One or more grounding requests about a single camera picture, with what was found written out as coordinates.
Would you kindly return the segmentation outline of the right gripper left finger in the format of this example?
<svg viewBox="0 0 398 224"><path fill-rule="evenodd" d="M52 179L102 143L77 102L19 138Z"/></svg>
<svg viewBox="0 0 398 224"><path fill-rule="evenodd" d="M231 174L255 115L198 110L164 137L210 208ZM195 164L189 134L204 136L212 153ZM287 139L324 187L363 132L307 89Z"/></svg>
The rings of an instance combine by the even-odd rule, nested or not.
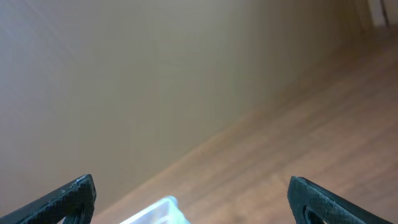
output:
<svg viewBox="0 0 398 224"><path fill-rule="evenodd" d="M90 224L95 200L93 177L85 174L1 217L1 224Z"/></svg>

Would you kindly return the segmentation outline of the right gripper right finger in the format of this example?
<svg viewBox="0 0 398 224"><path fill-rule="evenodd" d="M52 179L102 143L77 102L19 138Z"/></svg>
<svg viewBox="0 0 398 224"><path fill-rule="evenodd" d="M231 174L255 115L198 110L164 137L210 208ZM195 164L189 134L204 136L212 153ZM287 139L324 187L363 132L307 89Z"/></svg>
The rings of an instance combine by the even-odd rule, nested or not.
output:
<svg viewBox="0 0 398 224"><path fill-rule="evenodd" d="M290 178L287 199L299 224L392 224L304 178Z"/></svg>

